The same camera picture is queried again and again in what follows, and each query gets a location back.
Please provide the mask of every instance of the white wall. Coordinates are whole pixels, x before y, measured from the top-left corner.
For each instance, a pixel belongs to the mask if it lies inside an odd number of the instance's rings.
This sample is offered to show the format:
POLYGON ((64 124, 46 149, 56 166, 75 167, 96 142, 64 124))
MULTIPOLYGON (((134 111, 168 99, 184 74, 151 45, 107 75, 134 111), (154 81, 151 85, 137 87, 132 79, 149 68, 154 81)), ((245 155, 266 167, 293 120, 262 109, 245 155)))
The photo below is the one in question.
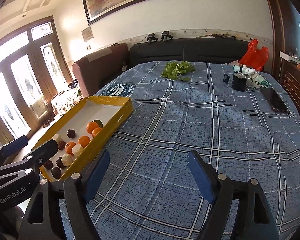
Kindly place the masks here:
POLYGON ((267 0, 147 0, 94 23, 94 38, 84 42, 88 27, 82 0, 64 0, 54 12, 66 61, 143 34, 178 29, 221 29, 273 39, 267 0))

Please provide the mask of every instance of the brown sofa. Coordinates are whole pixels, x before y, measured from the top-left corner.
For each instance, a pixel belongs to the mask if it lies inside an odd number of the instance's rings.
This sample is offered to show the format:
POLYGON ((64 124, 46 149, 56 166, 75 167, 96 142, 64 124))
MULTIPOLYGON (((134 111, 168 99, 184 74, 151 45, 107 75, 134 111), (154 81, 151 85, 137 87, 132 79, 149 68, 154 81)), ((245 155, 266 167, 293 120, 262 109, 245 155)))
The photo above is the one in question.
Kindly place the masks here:
POLYGON ((114 44, 74 62, 72 72, 83 97, 93 96, 117 78, 122 73, 122 67, 127 64, 128 52, 127 44, 114 44))

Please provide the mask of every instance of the black phone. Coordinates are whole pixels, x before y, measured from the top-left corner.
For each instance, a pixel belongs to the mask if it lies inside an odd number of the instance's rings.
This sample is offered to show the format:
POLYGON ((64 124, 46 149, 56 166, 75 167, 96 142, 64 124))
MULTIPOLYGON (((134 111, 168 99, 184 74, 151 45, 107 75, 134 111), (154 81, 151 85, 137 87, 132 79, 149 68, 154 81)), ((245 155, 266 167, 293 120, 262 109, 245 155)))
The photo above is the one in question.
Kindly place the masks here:
POLYGON ((285 103, 282 101, 282 99, 279 97, 279 95, 274 89, 261 87, 260 90, 263 93, 263 95, 266 97, 273 111, 282 112, 282 113, 289 112, 287 106, 285 105, 285 103))

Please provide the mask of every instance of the blue plaid bedsheet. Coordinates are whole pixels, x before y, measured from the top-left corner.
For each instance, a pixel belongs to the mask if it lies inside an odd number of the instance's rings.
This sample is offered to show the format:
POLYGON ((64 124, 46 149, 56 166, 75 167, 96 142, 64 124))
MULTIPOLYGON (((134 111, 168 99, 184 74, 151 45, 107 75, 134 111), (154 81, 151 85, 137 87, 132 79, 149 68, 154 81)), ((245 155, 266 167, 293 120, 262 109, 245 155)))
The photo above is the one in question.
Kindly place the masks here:
MULTIPOLYGON (((256 178, 268 198, 280 239, 300 224, 300 116, 283 88, 288 114, 271 110, 259 90, 238 92, 223 83, 227 65, 192 63, 189 82, 160 75, 166 62, 138 65, 97 95, 130 97, 134 111, 110 138, 110 166, 87 205, 100 237, 195 239, 211 208, 187 165, 195 149, 203 160, 234 180, 256 178)), ((223 239, 229 239, 238 202, 223 239)), ((68 239, 73 232, 64 202, 68 239)))

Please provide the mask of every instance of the yellow tray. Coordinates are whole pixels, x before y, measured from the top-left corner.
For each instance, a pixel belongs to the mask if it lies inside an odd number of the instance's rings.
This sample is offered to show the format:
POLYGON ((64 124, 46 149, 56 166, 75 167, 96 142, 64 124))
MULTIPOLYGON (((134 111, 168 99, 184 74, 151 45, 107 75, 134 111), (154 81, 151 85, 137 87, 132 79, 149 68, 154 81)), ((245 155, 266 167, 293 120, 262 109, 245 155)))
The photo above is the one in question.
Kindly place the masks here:
MULTIPOLYGON (((59 180, 66 179, 75 172, 81 172, 85 165, 98 155, 109 138, 127 119, 132 111, 133 107, 130 98, 106 96, 86 97, 52 125, 39 139, 33 149, 36 149, 41 144, 50 140, 55 134, 59 134, 66 143, 70 141, 77 143, 80 136, 89 136, 91 141, 80 155, 70 166, 61 169, 62 176, 59 180), (86 131, 86 125, 95 119, 101 120, 103 128, 94 138, 92 138, 92 135, 86 131), (75 138, 70 139, 66 135, 68 129, 75 130, 75 138)), ((56 160, 64 154, 64 149, 58 150, 58 153, 50 158, 54 167, 56 166, 56 160)), ((40 167, 40 170, 46 179, 49 181, 56 181, 52 176, 51 171, 46 170, 43 166, 40 167)))

